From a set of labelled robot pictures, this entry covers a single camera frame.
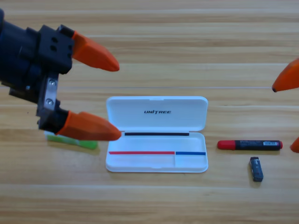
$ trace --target open box lid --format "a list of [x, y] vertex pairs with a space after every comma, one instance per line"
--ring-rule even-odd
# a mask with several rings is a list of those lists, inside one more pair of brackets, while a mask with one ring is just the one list
[[109, 121], [125, 132], [201, 131], [208, 101], [197, 96], [111, 97]]

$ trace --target blue line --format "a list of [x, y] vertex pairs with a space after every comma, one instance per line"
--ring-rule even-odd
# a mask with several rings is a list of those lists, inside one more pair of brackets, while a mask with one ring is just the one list
[[176, 155], [206, 155], [203, 152], [176, 152]]

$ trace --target red marker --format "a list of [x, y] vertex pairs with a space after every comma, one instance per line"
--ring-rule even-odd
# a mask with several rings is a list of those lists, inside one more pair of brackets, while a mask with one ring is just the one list
[[282, 142], [263, 140], [221, 140], [218, 142], [217, 146], [219, 149], [227, 150], [278, 151], [282, 149]]

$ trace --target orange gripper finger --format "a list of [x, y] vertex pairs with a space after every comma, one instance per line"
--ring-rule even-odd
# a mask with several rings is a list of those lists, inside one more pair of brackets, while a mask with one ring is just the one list
[[121, 132], [109, 121], [93, 114], [69, 111], [64, 127], [57, 132], [78, 140], [113, 141], [121, 137]]
[[74, 50], [72, 57], [98, 69], [118, 71], [120, 65], [115, 57], [103, 46], [74, 31]]
[[279, 74], [272, 89], [274, 92], [291, 90], [299, 87], [299, 58], [292, 61]]
[[299, 138], [297, 138], [291, 145], [291, 150], [295, 153], [299, 153]]

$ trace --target black line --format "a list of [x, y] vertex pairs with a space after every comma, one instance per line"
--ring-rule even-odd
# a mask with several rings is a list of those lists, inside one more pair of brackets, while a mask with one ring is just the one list
[[189, 133], [167, 133], [167, 132], [128, 132], [125, 135], [170, 135], [170, 136], [189, 136]]

